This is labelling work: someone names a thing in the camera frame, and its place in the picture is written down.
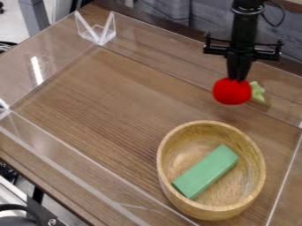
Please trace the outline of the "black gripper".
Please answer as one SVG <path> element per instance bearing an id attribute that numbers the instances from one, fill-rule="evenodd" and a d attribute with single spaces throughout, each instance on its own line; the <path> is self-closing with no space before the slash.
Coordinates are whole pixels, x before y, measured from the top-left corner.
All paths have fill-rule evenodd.
<path id="1" fill-rule="evenodd" d="M 279 59 L 283 42 L 281 40 L 275 43 L 257 41 L 258 21 L 265 11 L 265 1 L 234 0 L 230 7 L 234 13 L 230 38 L 220 40 L 211 33 L 206 34 L 204 52 L 226 57 L 230 79 L 244 80 L 247 78 L 253 61 Z"/>

